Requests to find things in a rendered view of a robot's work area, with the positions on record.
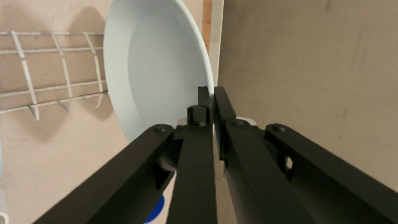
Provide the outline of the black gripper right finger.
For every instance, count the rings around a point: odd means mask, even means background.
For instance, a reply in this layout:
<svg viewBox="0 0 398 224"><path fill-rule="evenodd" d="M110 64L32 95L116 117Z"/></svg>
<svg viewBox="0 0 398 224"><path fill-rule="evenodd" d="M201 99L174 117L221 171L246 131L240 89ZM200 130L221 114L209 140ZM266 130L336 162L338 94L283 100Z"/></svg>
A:
<svg viewBox="0 0 398 224"><path fill-rule="evenodd" d="M236 117L224 87L214 95L237 224L398 224L398 192L288 126Z"/></svg>

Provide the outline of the beige wire dish rack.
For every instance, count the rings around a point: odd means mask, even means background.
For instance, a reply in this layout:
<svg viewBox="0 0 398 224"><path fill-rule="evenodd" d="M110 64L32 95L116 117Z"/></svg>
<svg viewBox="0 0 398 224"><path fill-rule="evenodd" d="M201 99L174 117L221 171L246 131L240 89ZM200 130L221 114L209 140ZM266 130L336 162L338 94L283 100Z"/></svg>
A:
<svg viewBox="0 0 398 224"><path fill-rule="evenodd" d="M16 34L15 34L16 33ZM9 31L9 32L0 32L0 35L12 35L14 42L16 44L17 50L7 50L7 51L0 51L0 54L6 54L6 53L19 53L21 58L24 58L24 54L23 53L29 53L29 52L52 52L52 51L59 51L59 54L61 56L63 56L63 52L62 51L76 51L76 50L92 50L93 54L96 53L95 50L101 50L103 49L103 47L93 47L88 35L104 35L104 32L96 32L96 33L90 33L90 32L14 32L14 31ZM53 40L56 44L57 49L35 49L35 50L22 50L19 40L17 38L17 35L52 35ZM90 48L63 48L61 49L59 42L56 38L56 35L84 35ZM72 113L72 107L73 107L73 100L77 100L77 99L83 99L85 101L87 101L88 103L90 103L91 105L93 105L94 107L99 107L102 96L105 95L107 97L110 98L110 96L108 95L109 92L104 92L104 93L98 93L98 94L92 94L92 95L87 95L87 96L81 96L81 97L73 97L72 94L72 90L71 87L73 86L80 86L80 85L87 85L87 84L95 84L98 83L99 84L99 90L100 92L103 92L102 90L102 82L106 82L106 80L101 80L100 77L100 71L99 71L99 64L98 64L98 58L97 56L94 57L95 59L95 66L96 66L96 72L97 72L97 78L98 81L93 81L93 82L86 82L86 83L78 83L78 84L71 84L70 85L70 80L69 80L69 75L68 75L68 70L67 70L67 66L66 66L66 61L64 58L62 58L62 64L63 64L63 69L64 69L64 74L65 74L65 78L66 78L66 83L67 85L64 86L56 86L56 87L49 87L49 88L42 88L42 89L33 89L33 85L32 85L32 81L30 78L30 74L29 74L29 70L27 67L27 63L26 61L22 61L22 65L23 65L23 69L25 72L25 76L27 79L27 83L29 86L29 90L27 91L20 91L20 92L12 92L12 93L5 93L5 94L0 94L0 97L4 97L4 96L11 96L11 95L18 95L18 94L25 94L25 93L30 93L31 97L32 97L32 101L35 105L30 105L30 106L24 106L24 107L18 107L18 108L13 108L13 109L7 109L7 110L1 110L0 113L5 113L5 112L11 112L11 111L16 111L16 110L22 110L22 109L27 109L29 108L29 110L31 111L32 115L34 116L35 120L39 120L39 110L38 110L38 106L44 106L44 105L49 105L49 104L55 104L58 103L67 113ZM46 91L46 90L53 90L53 89L60 89L60 88L68 88L68 92L69 92L69 97L71 97L70 99L64 99L64 100L58 100L58 101L52 101L52 102L47 102L47 103L41 103L41 104L36 104L37 100L36 100L36 96L35 96L35 92L39 92L39 91ZM99 96L97 105L94 104L93 102L89 101L88 97L93 97L93 96ZM66 102L66 101L70 101L69 103L69 110L60 102ZM34 107L34 110L32 109Z"/></svg>

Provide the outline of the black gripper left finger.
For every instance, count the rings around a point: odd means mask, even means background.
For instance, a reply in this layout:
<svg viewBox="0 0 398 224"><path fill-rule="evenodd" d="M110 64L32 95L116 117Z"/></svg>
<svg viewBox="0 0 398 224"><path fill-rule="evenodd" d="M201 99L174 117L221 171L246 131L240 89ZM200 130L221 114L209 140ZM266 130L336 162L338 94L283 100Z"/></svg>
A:
<svg viewBox="0 0 398 224"><path fill-rule="evenodd" d="M146 129L31 224L144 224L175 175L165 224L218 224L207 86L176 129Z"/></svg>

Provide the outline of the dark blue mug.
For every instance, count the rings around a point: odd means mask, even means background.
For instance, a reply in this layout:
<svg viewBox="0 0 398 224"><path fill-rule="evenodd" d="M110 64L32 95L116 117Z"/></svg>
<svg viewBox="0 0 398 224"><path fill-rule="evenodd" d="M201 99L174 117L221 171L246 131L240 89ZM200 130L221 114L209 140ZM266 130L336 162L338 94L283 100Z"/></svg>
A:
<svg viewBox="0 0 398 224"><path fill-rule="evenodd" d="M150 224L153 221L155 221L162 213L165 207L165 203L166 203L166 198L165 195L163 194L144 224Z"/></svg>

